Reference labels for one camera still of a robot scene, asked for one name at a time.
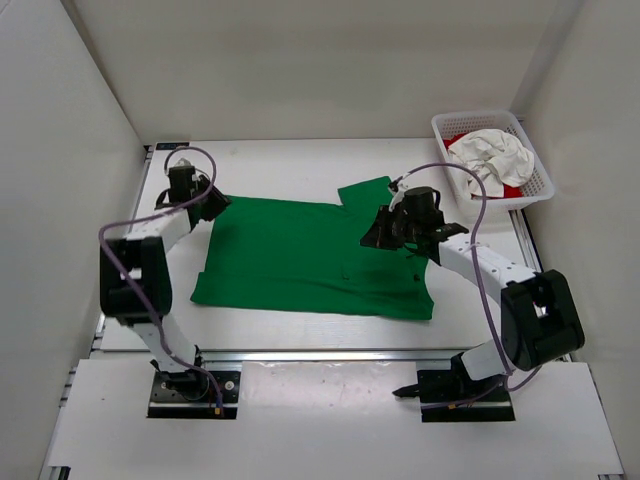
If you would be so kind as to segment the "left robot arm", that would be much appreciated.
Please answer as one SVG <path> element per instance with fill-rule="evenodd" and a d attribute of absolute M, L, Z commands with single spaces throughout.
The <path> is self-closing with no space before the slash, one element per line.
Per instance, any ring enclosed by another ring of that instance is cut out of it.
<path fill-rule="evenodd" d="M 169 188 L 159 195 L 154 214 L 100 228 L 100 305 L 144 342 L 169 388 L 198 400 L 219 385 L 171 314 L 167 253 L 199 223 L 213 221 L 231 200 L 184 159 L 166 174 Z"/>

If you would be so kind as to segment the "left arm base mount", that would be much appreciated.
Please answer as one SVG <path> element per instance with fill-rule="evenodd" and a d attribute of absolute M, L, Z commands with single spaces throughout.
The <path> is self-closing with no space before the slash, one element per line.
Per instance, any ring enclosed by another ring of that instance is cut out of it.
<path fill-rule="evenodd" d="M 147 417 L 151 419 L 235 420 L 241 387 L 241 364 L 213 363 L 210 374 L 222 395 L 217 404 L 217 390 L 207 375 L 184 371 L 161 372 L 151 361 L 154 378 L 150 389 Z"/>

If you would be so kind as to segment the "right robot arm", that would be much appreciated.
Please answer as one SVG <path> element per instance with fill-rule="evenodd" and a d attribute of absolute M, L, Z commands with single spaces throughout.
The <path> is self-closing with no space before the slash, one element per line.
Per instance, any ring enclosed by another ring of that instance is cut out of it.
<path fill-rule="evenodd" d="M 486 379 L 531 371 L 581 349 L 585 333 L 566 277 L 537 272 L 480 244 L 476 233 L 448 223 L 440 194 L 430 187 L 398 192 L 379 207 L 360 243 L 408 251 L 455 272 L 475 285 L 482 299 L 500 306 L 491 340 L 452 360 L 449 387 L 460 399 L 480 393 Z"/>

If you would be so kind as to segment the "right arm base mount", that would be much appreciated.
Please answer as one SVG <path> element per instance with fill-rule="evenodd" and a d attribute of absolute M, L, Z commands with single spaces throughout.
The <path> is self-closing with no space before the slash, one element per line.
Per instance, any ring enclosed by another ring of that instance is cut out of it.
<path fill-rule="evenodd" d="M 503 374 L 472 380 L 462 355 L 450 360 L 448 370 L 417 371 L 417 382 L 392 392 L 397 399 L 417 398 L 423 423 L 512 422 L 515 413 Z"/>

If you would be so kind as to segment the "green polo t shirt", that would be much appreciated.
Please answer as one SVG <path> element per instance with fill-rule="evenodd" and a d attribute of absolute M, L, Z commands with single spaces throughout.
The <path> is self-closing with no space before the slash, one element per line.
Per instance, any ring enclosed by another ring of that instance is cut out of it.
<path fill-rule="evenodd" d="M 428 321 L 427 261 L 363 247 L 389 178 L 338 189 L 339 203 L 234 196 L 212 226 L 191 301 L 200 306 Z"/>

